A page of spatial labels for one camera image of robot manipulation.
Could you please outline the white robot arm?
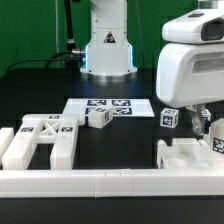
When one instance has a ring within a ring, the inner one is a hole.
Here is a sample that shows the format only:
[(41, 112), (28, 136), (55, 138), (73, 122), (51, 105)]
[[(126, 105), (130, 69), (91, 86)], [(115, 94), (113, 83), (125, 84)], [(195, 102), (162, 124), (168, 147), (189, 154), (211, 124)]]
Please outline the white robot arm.
[[(90, 0), (91, 40), (80, 72), (102, 82), (137, 71), (127, 41), (127, 1)], [(198, 0), (198, 8), (165, 23), (156, 76), (161, 102), (186, 107), (197, 135), (205, 132), (202, 111), (224, 100), (224, 0)]]

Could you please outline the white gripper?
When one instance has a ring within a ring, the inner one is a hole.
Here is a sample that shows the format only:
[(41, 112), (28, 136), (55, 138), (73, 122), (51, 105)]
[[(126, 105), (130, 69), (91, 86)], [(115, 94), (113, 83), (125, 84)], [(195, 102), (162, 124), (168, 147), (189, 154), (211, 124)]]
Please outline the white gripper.
[(171, 107), (187, 106), (193, 132), (203, 135), (204, 104), (224, 100), (224, 44), (167, 44), (159, 55), (156, 94)]

